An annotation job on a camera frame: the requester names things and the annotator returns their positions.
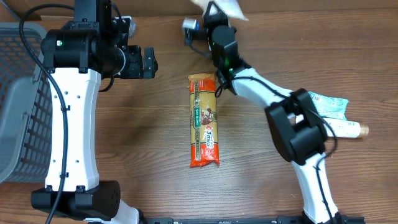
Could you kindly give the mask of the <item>clear pouch of brown powder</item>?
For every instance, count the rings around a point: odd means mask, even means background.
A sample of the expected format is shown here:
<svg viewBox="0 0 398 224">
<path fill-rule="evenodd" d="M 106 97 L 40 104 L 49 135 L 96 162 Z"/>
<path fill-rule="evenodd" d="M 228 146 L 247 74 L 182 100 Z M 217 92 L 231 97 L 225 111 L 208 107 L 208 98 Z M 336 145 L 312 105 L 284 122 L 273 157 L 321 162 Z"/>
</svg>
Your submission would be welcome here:
<svg viewBox="0 0 398 224">
<path fill-rule="evenodd" d="M 190 0 L 192 3 L 203 9 L 205 14 L 210 2 L 214 5 L 210 7 L 209 15 L 214 15 L 218 11 L 223 11 L 229 18 L 247 21 L 248 18 L 243 14 L 237 0 Z"/>
</svg>

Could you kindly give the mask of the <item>orange spaghetti packet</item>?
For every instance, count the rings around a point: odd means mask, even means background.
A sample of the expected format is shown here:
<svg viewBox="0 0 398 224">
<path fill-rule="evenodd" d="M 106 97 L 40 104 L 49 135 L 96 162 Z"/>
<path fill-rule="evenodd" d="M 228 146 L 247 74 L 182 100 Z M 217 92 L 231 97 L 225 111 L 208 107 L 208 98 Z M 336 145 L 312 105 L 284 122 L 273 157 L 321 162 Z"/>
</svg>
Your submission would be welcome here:
<svg viewBox="0 0 398 224">
<path fill-rule="evenodd" d="M 199 73 L 188 76 L 190 82 L 191 167 L 220 163 L 215 76 Z"/>
</svg>

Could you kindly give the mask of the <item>teal wet wipes packet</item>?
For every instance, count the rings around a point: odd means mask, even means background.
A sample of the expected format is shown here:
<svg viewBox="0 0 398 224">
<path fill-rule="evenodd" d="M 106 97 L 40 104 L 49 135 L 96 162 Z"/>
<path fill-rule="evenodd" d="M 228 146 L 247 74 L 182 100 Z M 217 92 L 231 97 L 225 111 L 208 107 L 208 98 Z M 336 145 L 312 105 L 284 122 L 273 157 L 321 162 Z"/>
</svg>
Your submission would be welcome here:
<svg viewBox="0 0 398 224">
<path fill-rule="evenodd" d="M 308 92 L 318 113 L 322 117 L 346 120 L 345 112 L 349 100 L 324 96 L 314 92 Z"/>
</svg>

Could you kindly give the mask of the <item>white Pantene shampoo tube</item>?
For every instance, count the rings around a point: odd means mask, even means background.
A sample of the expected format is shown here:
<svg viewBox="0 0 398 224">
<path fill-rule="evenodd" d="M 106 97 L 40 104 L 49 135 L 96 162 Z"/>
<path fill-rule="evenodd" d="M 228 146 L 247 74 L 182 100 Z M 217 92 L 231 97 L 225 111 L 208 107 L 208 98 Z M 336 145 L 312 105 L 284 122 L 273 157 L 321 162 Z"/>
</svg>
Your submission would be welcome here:
<svg viewBox="0 0 398 224">
<path fill-rule="evenodd" d="M 336 118 L 324 118 L 338 138 L 365 138 L 369 134 L 369 127 L 355 121 Z"/>
</svg>

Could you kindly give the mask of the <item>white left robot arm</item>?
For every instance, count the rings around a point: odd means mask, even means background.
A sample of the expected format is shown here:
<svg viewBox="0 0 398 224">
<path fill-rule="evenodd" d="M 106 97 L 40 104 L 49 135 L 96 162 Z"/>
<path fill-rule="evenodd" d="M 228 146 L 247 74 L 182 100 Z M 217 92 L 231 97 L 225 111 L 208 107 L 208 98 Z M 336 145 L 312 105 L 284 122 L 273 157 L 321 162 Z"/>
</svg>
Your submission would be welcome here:
<svg viewBox="0 0 398 224">
<path fill-rule="evenodd" d="M 52 146 L 45 187 L 33 208 L 88 223 L 142 223 L 121 200 L 119 183 L 101 180 L 95 156 L 95 111 L 101 81 L 154 78 L 154 49 L 129 45 L 135 24 L 111 1 L 76 1 L 74 18 L 47 32 L 37 65 L 50 82 Z"/>
</svg>

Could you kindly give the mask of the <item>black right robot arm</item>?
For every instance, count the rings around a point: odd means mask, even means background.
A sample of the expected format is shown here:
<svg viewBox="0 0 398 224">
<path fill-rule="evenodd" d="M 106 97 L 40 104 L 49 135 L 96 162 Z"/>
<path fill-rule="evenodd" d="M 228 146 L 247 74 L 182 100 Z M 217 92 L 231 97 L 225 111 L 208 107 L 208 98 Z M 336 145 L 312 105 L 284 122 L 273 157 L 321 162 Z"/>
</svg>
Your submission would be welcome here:
<svg viewBox="0 0 398 224">
<path fill-rule="evenodd" d="M 311 223 L 337 223 L 340 213 L 331 196 L 325 165 L 329 156 L 325 141 L 331 127 L 318 114 L 308 91 L 281 88 L 260 76 L 240 56 L 236 30 L 214 1 L 207 5 L 203 26 L 220 82 L 216 94 L 229 89 L 265 111 L 274 146 L 297 175 L 305 216 Z"/>
</svg>

